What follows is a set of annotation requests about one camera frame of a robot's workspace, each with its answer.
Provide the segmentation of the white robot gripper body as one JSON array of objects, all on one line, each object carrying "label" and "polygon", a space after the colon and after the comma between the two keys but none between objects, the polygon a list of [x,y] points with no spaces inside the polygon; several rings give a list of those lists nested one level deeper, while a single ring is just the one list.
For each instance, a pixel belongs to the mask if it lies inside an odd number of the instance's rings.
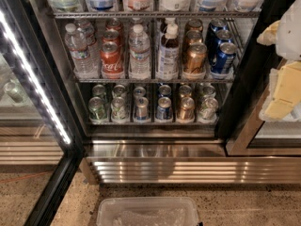
[{"label": "white robot gripper body", "polygon": [[301,59],[301,0],[295,0],[279,21],[276,51],[287,60]]}]

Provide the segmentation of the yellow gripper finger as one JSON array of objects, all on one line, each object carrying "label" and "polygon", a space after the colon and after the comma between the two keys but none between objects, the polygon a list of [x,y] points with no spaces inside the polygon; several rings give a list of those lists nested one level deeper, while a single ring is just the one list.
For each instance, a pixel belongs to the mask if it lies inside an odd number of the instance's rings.
[{"label": "yellow gripper finger", "polygon": [[264,114],[275,120],[287,116],[301,102],[301,62],[286,64],[277,71],[272,101]]},{"label": "yellow gripper finger", "polygon": [[265,46],[270,46],[276,43],[276,34],[279,21],[270,24],[265,30],[257,37],[257,43]]}]

